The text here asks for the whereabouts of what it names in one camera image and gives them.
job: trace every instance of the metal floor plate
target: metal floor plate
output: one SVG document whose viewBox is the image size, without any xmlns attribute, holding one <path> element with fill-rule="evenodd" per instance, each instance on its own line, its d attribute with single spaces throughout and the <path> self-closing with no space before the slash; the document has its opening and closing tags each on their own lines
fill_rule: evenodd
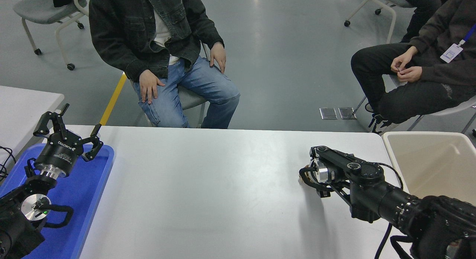
<svg viewBox="0 0 476 259">
<path fill-rule="evenodd" d="M 354 108 L 339 108 L 339 114 L 342 119 L 357 119 Z"/>
<path fill-rule="evenodd" d="M 319 108 L 322 119 L 337 119 L 334 108 Z"/>
</svg>

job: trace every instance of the man's left hand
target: man's left hand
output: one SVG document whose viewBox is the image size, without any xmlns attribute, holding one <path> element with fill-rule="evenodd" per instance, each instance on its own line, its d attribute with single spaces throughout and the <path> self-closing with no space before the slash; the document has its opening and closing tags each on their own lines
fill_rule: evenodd
<svg viewBox="0 0 476 259">
<path fill-rule="evenodd" d="M 398 76 L 398 80 L 400 82 L 416 82 L 420 79 L 421 72 L 421 66 L 412 66 L 398 72 L 396 75 Z"/>
<path fill-rule="evenodd" d="M 210 67 L 212 67 L 215 63 L 214 60 L 216 60 L 216 62 L 218 63 L 221 74 L 224 74 L 226 64 L 226 52 L 221 42 L 215 43 L 212 49 L 210 50 Z"/>
</svg>

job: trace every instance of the lanyard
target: lanyard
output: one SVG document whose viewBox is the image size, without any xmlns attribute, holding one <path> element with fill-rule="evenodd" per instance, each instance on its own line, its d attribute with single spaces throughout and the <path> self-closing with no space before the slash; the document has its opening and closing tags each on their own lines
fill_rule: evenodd
<svg viewBox="0 0 476 259">
<path fill-rule="evenodd" d="M 466 41 L 468 41 L 469 37 L 471 37 L 471 35 L 473 35 L 473 33 L 474 33 L 475 30 L 476 30 L 476 23 L 473 25 L 473 27 L 471 27 L 471 29 L 469 30 L 468 34 L 466 34 L 466 37 L 464 37 L 464 39 L 459 42 L 458 47 L 460 47 L 460 46 L 463 45 Z"/>
</svg>

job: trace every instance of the robotic arm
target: robotic arm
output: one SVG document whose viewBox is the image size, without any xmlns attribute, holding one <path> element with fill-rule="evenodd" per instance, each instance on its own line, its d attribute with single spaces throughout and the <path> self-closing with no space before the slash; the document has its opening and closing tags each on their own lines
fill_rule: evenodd
<svg viewBox="0 0 476 259">
<path fill-rule="evenodd" d="M 54 205 L 46 195 L 56 186 L 58 177 L 70 175 L 79 156 L 85 161 L 94 159 L 103 143 L 97 137 L 101 124 L 85 139 L 66 129 L 62 117 L 68 107 L 66 104 L 59 114 L 46 112 L 41 116 L 33 135 L 45 137 L 48 142 L 38 158 L 28 160 L 25 183 L 0 198 L 0 259 L 28 255 L 45 240 L 40 233 L 43 227 L 64 227 L 73 216 L 73 208 Z M 54 133 L 46 137 L 49 121 L 53 123 Z M 84 152 L 83 145 L 89 142 L 93 147 Z M 46 216 L 51 211 L 65 212 L 63 222 L 48 223 Z"/>
<path fill-rule="evenodd" d="M 383 218 L 406 236 L 390 241 L 401 259 L 411 257 L 397 242 L 411 242 L 416 259 L 476 259 L 476 207 L 447 196 L 419 199 L 385 181 L 381 164 L 325 146 L 311 147 L 311 163 L 299 175 L 321 198 L 337 193 L 352 218 Z"/>
</svg>

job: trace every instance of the white table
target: white table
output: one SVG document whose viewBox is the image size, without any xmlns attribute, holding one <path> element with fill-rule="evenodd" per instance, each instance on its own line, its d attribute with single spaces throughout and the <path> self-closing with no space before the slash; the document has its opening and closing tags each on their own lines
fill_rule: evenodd
<svg viewBox="0 0 476 259">
<path fill-rule="evenodd" d="M 389 164 L 375 134 L 102 127 L 100 139 L 116 157 L 81 259 L 370 259 L 387 226 L 298 178 L 318 145 Z M 390 243 L 381 258 L 398 258 Z"/>
<path fill-rule="evenodd" d="M 0 86 L 0 146 L 22 150 L 46 111 L 55 111 L 64 95 L 7 86 Z M 8 154 L 0 150 L 0 163 Z"/>
</svg>

